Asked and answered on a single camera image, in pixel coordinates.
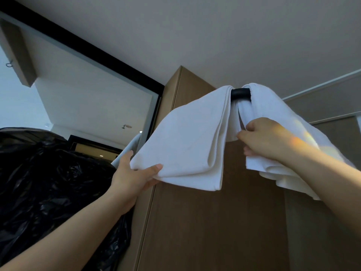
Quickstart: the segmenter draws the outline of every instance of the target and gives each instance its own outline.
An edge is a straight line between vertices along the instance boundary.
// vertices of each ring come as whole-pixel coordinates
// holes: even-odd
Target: black plastic bag
[[[103,195],[114,172],[52,132],[0,129],[0,266]],[[104,270],[125,251],[132,215],[119,219],[84,270]]]

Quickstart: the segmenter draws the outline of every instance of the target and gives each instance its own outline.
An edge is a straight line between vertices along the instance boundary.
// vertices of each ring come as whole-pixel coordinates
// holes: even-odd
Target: wooden cabinet
[[[157,123],[213,90],[180,67],[166,85]],[[135,270],[289,270],[283,190],[246,170],[240,141],[226,143],[222,190],[162,182],[149,204]]]

